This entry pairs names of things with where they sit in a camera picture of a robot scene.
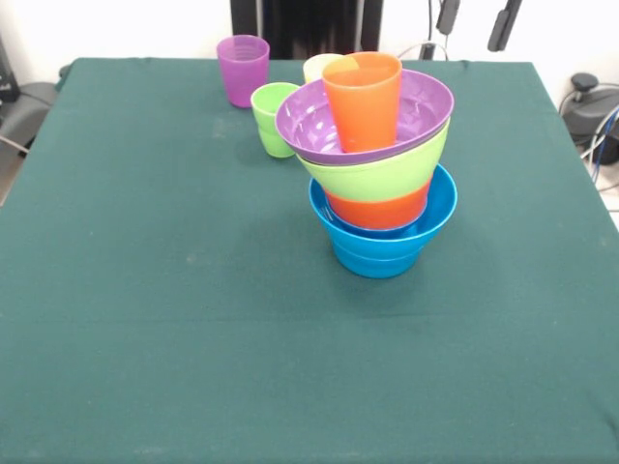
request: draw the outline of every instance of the plastic cup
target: plastic cup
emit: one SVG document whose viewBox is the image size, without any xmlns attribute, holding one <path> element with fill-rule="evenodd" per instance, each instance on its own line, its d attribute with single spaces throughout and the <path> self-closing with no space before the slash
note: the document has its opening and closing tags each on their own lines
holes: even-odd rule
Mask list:
<svg viewBox="0 0 619 464">
<path fill-rule="evenodd" d="M 275 115 L 286 97 L 298 88 L 298 85 L 289 82 L 273 82 L 259 87 L 251 94 L 251 108 L 258 125 L 258 135 L 266 152 L 274 158 L 294 155 L 275 127 Z"/>
<path fill-rule="evenodd" d="M 251 107 L 251 94 L 269 77 L 269 51 L 269 44 L 256 36 L 232 36 L 217 45 L 223 88 L 230 103 Z"/>
<path fill-rule="evenodd" d="M 342 56 L 343 55 L 338 53 L 321 53 L 320 55 L 314 55 L 306 60 L 303 64 L 303 77 L 306 80 L 306 84 L 314 80 L 322 79 L 322 72 L 325 67 Z"/>
<path fill-rule="evenodd" d="M 322 73 L 344 152 L 378 150 L 396 143 L 402 63 L 377 51 L 351 53 Z"/>
</svg>

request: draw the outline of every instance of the yellow cup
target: yellow cup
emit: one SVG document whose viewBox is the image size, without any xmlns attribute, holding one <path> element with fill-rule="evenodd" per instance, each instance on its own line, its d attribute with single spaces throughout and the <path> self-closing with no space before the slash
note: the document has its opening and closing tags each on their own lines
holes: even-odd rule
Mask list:
<svg viewBox="0 0 619 464">
<path fill-rule="evenodd" d="M 325 69 L 325 66 L 341 57 L 342 55 L 337 53 L 322 53 L 306 60 L 303 64 L 303 77 L 306 80 L 306 84 L 322 79 L 322 70 Z"/>
</svg>

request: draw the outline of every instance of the purple bowl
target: purple bowl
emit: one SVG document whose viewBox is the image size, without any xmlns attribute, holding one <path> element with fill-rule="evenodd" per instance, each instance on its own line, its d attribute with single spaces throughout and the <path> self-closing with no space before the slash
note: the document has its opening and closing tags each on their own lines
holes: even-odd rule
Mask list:
<svg viewBox="0 0 619 464">
<path fill-rule="evenodd" d="M 276 115 L 276 127 L 281 138 L 305 160 L 327 165 L 362 164 L 421 145 L 443 128 L 453 110 L 454 95 L 440 80 L 422 72 L 402 70 L 395 145 L 345 153 L 339 145 L 322 79 L 288 96 Z"/>
</svg>

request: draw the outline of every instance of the green bowl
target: green bowl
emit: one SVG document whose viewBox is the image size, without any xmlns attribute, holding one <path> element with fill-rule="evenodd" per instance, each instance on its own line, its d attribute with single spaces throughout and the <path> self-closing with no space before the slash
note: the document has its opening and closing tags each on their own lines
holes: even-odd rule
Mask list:
<svg viewBox="0 0 619 464">
<path fill-rule="evenodd" d="M 318 184 L 354 201 L 384 201 L 420 189 L 441 158 L 450 121 L 433 138 L 406 152 L 379 161 L 348 166 L 314 164 L 297 155 Z"/>
</svg>

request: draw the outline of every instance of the green cup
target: green cup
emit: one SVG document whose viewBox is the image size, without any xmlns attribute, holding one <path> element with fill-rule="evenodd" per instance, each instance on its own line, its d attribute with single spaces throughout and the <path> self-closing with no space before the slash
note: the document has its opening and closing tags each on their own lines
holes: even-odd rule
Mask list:
<svg viewBox="0 0 619 464">
<path fill-rule="evenodd" d="M 294 155 L 275 127 L 275 115 L 286 97 L 298 88 L 298 85 L 289 82 L 273 82 L 257 88 L 251 94 L 251 109 L 258 125 L 260 140 L 266 152 L 274 158 Z"/>
</svg>

